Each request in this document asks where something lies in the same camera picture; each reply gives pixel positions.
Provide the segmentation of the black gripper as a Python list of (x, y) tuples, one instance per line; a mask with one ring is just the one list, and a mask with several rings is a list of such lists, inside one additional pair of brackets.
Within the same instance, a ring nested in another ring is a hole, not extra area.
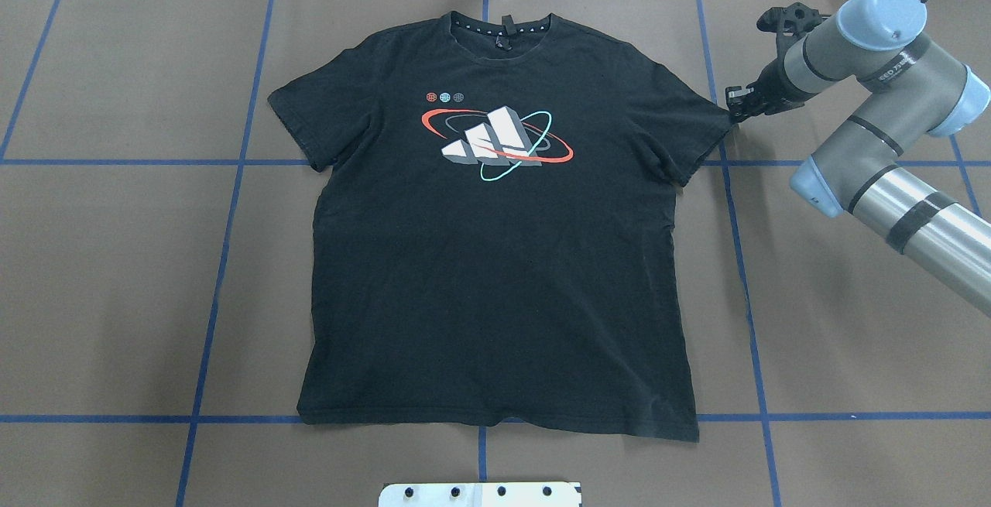
[(761, 70), (758, 79), (746, 87), (730, 86), (725, 89), (729, 116), (736, 124), (759, 115), (777, 115), (784, 111), (802, 108), (814, 95), (803, 91), (790, 80), (785, 69), (787, 52), (802, 43), (808, 33), (822, 24), (817, 9), (810, 9), (802, 2), (787, 7), (771, 7), (755, 22), (755, 27), (775, 35), (777, 56)]

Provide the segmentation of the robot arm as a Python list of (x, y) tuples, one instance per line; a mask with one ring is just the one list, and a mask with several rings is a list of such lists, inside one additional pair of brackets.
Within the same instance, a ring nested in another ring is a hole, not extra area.
[(896, 253), (990, 310), (990, 228), (898, 160), (921, 136), (945, 138), (987, 109), (989, 87), (926, 34), (923, 0), (849, 0), (832, 15), (803, 3), (767, 9), (757, 28), (777, 55), (725, 89), (734, 122), (807, 104), (853, 77), (868, 97), (790, 177), (825, 217), (849, 213)]

